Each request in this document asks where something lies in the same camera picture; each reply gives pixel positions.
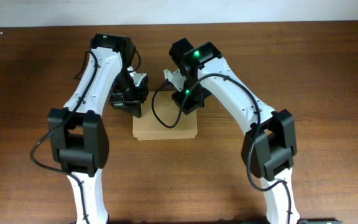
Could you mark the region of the brown cardboard box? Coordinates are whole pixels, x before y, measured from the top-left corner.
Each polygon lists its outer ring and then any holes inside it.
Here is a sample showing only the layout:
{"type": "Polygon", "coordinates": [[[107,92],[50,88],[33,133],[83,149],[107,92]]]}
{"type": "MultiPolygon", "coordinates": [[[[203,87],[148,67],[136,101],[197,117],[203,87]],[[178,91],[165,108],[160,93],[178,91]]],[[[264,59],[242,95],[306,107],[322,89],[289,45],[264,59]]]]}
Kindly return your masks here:
{"type": "MultiPolygon", "coordinates": [[[[172,94],[173,91],[160,91],[154,100],[155,112],[167,126],[175,123],[180,109],[172,100],[172,94]]],[[[154,91],[150,91],[147,100],[142,104],[142,117],[133,117],[133,136],[139,141],[195,138],[198,134],[196,112],[189,115],[182,113],[174,128],[166,128],[153,114],[153,95],[154,91]]]]}

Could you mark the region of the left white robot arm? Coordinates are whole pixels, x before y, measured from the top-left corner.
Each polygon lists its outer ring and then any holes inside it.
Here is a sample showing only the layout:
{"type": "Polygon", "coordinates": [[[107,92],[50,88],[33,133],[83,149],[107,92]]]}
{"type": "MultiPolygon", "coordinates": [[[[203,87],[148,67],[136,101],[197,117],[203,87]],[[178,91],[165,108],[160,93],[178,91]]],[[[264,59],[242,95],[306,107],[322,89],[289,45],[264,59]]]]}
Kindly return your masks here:
{"type": "Polygon", "coordinates": [[[145,73],[131,63],[138,51],[130,37],[96,34],[90,41],[82,76],[61,109],[48,114],[52,156],[73,189],[77,223],[108,223],[102,173],[109,156],[103,124],[106,103],[131,116],[142,116],[149,89],[145,73]]]}

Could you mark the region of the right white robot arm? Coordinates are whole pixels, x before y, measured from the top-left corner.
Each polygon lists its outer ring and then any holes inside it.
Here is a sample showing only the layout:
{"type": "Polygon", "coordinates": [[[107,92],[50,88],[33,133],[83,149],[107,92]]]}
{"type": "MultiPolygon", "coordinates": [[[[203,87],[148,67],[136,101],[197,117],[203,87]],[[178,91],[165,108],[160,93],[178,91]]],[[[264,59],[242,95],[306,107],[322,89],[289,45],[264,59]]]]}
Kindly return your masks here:
{"type": "Polygon", "coordinates": [[[180,111],[190,114],[215,96],[244,133],[241,158],[251,186],[264,193],[267,221],[298,223],[291,186],[297,153],[291,113],[255,96],[211,42],[194,47],[183,38],[172,44],[169,56],[178,69],[165,77],[177,89],[172,98],[180,111]]]}

